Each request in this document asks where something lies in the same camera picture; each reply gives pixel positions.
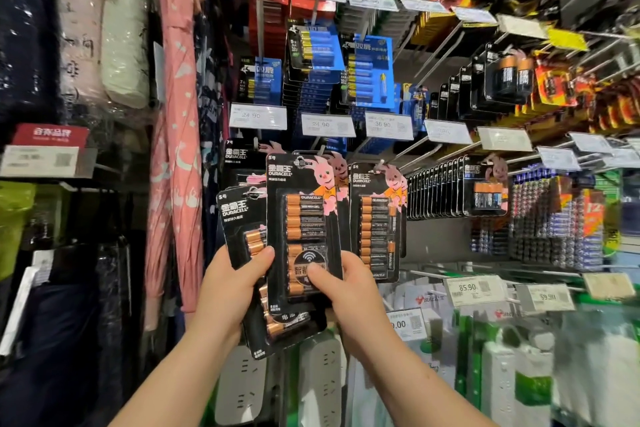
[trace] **plastic wrap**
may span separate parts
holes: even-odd
[[[108,103],[100,75],[103,5],[104,0],[58,0],[60,91],[69,118],[77,104]]]
[[[148,106],[147,22],[147,0],[104,2],[102,83],[114,103]]]
[[[0,0],[0,148],[15,124],[58,123],[56,0]]]

